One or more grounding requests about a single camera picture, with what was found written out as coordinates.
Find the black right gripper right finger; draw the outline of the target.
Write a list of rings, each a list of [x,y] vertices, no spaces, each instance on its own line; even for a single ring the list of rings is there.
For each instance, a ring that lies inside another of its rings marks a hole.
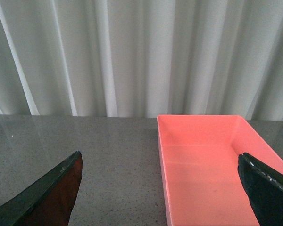
[[[283,226],[283,174],[249,153],[238,157],[238,174],[261,226]]]

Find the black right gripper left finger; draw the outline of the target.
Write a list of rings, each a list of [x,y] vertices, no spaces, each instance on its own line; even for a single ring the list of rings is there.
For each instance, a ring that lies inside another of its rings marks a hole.
[[[0,206],[0,226],[67,226],[82,180],[76,151]]]

